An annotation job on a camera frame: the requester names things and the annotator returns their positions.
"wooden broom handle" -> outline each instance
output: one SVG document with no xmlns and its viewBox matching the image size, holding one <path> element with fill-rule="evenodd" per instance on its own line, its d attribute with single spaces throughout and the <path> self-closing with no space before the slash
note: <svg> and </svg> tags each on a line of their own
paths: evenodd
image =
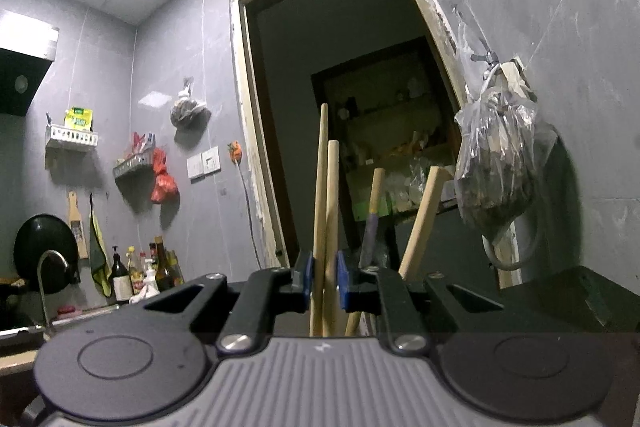
<svg viewBox="0 0 640 427">
<path fill-rule="evenodd" d="M 309 336 L 322 335 L 322 292 L 324 290 L 324 247 L 326 240 L 326 160 L 329 139 L 329 106 L 320 107 L 316 206 L 314 211 L 314 288 L 311 292 Z"/>
<path fill-rule="evenodd" d="M 411 236 L 409 236 L 409 243 L 406 245 L 402 263 L 398 270 L 405 281 L 411 280 L 418 271 L 436 218 L 442 188 L 445 182 L 450 179 L 451 174 L 442 167 L 432 166 L 429 169 L 427 184 L 418 208 L 418 215 L 415 217 L 414 227 L 412 228 Z"/>
<path fill-rule="evenodd" d="M 338 250 L 338 150 L 337 140 L 329 142 L 326 169 L 326 250 L 324 253 L 324 299 L 322 301 L 322 336 L 334 337 L 337 292 L 335 259 Z"/>
<path fill-rule="evenodd" d="M 378 213 L 378 204 L 380 203 L 380 194 L 382 193 L 382 184 L 385 180 L 385 169 L 378 167 L 373 171 L 373 181 L 371 183 L 371 194 L 369 196 L 369 214 Z M 354 337 L 358 331 L 360 316 L 362 312 L 353 312 L 349 314 L 347 327 L 344 330 L 345 337 Z"/>
<path fill-rule="evenodd" d="M 371 195 L 369 196 L 369 214 L 378 213 L 382 184 L 385 181 L 385 169 L 378 167 L 373 171 L 373 182 L 371 183 Z"/>
</svg>

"red object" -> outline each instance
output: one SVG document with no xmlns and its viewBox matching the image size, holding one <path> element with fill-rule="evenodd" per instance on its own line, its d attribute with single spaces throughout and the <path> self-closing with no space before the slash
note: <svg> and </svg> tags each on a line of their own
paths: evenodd
<svg viewBox="0 0 640 427">
<path fill-rule="evenodd" d="M 76 311 L 76 307 L 68 304 L 66 306 L 60 306 L 60 308 L 58 308 L 58 315 L 66 315 L 68 313 L 73 313 L 75 311 Z"/>
<path fill-rule="evenodd" d="M 156 147 L 154 149 L 154 172 L 156 174 L 156 186 L 151 193 L 153 203 L 162 203 L 167 196 L 175 196 L 178 193 L 178 185 L 174 177 L 166 171 L 166 154 Z"/>
</svg>

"wooden door frame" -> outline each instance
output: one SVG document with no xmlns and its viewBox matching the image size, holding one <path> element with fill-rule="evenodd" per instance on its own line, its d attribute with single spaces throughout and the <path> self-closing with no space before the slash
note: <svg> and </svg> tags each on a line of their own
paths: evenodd
<svg viewBox="0 0 640 427">
<path fill-rule="evenodd" d="M 287 251 L 275 197 L 273 176 L 267 156 L 264 126 L 257 99 L 254 58 L 249 36 L 247 5 L 255 0 L 230 0 L 231 41 L 244 132 L 246 160 L 258 219 L 262 227 L 262 247 L 268 266 L 289 266 L 297 252 Z M 453 107 L 466 100 L 465 81 L 456 61 L 453 31 L 438 0 L 415 0 L 430 33 L 430 45 Z"/>
</svg>

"white wall shelf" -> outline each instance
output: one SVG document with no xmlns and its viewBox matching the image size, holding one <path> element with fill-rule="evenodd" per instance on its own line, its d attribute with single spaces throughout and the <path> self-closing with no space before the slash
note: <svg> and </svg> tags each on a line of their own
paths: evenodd
<svg viewBox="0 0 640 427">
<path fill-rule="evenodd" d="M 149 149 L 145 152 L 140 152 L 138 154 L 134 154 L 128 160 L 125 160 L 119 165 L 116 165 L 113 168 L 113 177 L 118 179 L 127 174 L 131 174 L 132 172 L 137 172 L 142 169 L 151 169 L 153 168 L 154 163 L 154 150 Z"/>
<path fill-rule="evenodd" d="M 98 134 L 91 131 L 69 129 L 52 123 L 47 125 L 45 144 L 49 149 L 90 151 L 98 145 Z"/>
</svg>

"metal screw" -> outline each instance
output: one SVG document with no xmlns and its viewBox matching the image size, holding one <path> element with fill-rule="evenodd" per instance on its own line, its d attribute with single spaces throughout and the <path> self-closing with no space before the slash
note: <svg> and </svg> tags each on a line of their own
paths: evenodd
<svg viewBox="0 0 640 427">
<path fill-rule="evenodd" d="M 251 343 L 251 337 L 239 333 L 227 335 L 220 340 L 220 346 L 227 351 L 244 351 L 251 347 Z"/>
<path fill-rule="evenodd" d="M 427 340 L 420 335 L 401 335 L 396 338 L 396 347 L 402 351 L 419 351 L 427 345 Z"/>
</svg>

